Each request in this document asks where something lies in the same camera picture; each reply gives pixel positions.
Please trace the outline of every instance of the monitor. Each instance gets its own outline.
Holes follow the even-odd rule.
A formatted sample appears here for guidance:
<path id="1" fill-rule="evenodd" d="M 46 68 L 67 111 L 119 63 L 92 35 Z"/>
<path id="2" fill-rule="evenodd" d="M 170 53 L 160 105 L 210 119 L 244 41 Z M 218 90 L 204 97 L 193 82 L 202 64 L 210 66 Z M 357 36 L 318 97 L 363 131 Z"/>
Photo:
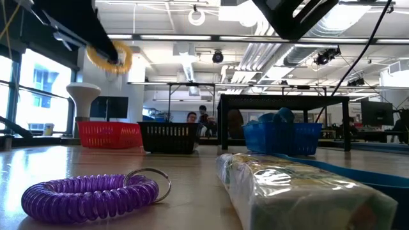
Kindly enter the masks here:
<path id="1" fill-rule="evenodd" d="M 361 101 L 360 106 L 363 125 L 394 125 L 394 109 L 391 103 Z"/>
<path id="2" fill-rule="evenodd" d="M 128 98 L 124 96 L 99 96 L 91 104 L 91 118 L 128 118 Z"/>

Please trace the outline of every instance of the metal key ring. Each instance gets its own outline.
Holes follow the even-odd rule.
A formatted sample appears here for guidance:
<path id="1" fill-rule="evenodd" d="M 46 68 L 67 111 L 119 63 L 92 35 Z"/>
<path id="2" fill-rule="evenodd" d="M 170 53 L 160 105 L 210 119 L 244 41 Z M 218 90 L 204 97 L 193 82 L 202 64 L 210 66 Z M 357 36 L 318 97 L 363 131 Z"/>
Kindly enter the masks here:
<path id="1" fill-rule="evenodd" d="M 168 176 L 165 172 L 163 172 L 163 171 L 161 171 L 161 170 L 159 170 L 159 169 L 152 169 L 152 168 L 136 169 L 136 170 L 134 170 L 134 171 L 128 173 L 128 174 L 125 176 L 125 178 L 123 179 L 123 185 L 124 185 L 124 186 L 128 185 L 129 179 L 130 179 L 133 175 L 135 175 L 135 174 L 137 174 L 137 173 L 141 173 L 141 172 L 154 172 L 154 173 L 157 173 L 157 174 L 162 175 L 164 178 L 167 179 L 167 182 L 168 182 L 168 184 L 169 184 L 169 187 L 168 187 L 168 189 L 167 189 L 166 194 L 163 195 L 161 198 L 156 199 L 156 200 L 154 201 L 154 203 L 157 203 L 157 202 L 159 202 L 159 201 L 162 201 L 163 199 L 165 199 L 165 198 L 171 193 L 172 182 L 171 182 L 171 180 L 169 179 L 169 176 Z"/>

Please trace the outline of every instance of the plastic-wrapped package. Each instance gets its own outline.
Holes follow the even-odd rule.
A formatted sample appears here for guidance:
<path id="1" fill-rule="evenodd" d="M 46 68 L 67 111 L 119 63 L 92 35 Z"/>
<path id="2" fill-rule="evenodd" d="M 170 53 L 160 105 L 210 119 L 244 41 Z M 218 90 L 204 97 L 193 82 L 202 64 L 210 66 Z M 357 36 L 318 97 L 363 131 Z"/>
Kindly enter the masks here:
<path id="1" fill-rule="evenodd" d="M 394 219 L 392 198 L 309 165 L 225 154 L 217 167 L 244 230 L 381 230 Z"/>

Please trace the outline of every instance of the black metal frame table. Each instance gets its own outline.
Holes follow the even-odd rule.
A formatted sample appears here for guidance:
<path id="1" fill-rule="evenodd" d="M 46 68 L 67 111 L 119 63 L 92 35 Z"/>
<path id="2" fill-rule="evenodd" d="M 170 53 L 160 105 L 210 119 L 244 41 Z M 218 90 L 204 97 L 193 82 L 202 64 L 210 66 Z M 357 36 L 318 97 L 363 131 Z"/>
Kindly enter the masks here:
<path id="1" fill-rule="evenodd" d="M 228 149 L 228 112 L 230 109 L 279 110 L 286 107 L 292 111 L 303 111 L 304 122 L 307 123 L 308 111 L 342 104 L 344 150 L 350 151 L 349 101 L 348 96 L 221 95 L 217 106 L 217 140 L 223 150 Z"/>

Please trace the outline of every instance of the person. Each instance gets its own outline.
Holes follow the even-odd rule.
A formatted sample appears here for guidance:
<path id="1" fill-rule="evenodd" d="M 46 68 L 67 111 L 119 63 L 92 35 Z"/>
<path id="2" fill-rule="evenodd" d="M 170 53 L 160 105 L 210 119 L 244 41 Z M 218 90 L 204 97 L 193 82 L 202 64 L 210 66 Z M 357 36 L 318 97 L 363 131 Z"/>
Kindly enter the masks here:
<path id="1" fill-rule="evenodd" d="M 217 125 L 215 123 L 214 117 L 211 117 L 207 114 L 207 108 L 204 105 L 199 106 L 199 123 L 206 127 L 205 136 L 215 136 L 217 133 Z"/>
<path id="2" fill-rule="evenodd" d="M 199 106 L 199 113 L 200 113 L 200 118 L 199 118 L 199 123 L 206 124 L 208 122 L 208 117 L 207 115 L 207 108 L 204 105 Z"/>
<path id="3" fill-rule="evenodd" d="M 397 135 L 397 139 L 399 140 L 400 143 L 406 143 L 408 144 L 408 130 L 407 127 L 405 127 L 405 124 L 402 122 L 402 119 L 398 119 L 394 125 L 394 128 L 392 131 L 395 132 L 402 132 L 401 134 Z M 390 141 L 393 143 L 395 142 L 395 135 L 393 135 L 390 138 Z"/>
<path id="4" fill-rule="evenodd" d="M 349 117 L 349 125 L 350 125 L 350 133 L 352 135 L 357 135 L 358 134 L 358 129 L 357 127 L 355 127 L 355 120 L 353 117 Z M 340 127 L 340 132 L 342 133 L 342 135 L 344 134 L 344 124 L 342 124 Z"/>
<path id="5" fill-rule="evenodd" d="M 228 112 L 228 132 L 232 139 L 244 139 L 243 115 L 238 109 L 231 109 Z"/>
<path id="6" fill-rule="evenodd" d="M 187 123 L 196 123 L 197 115 L 195 112 L 190 112 L 187 114 Z"/>

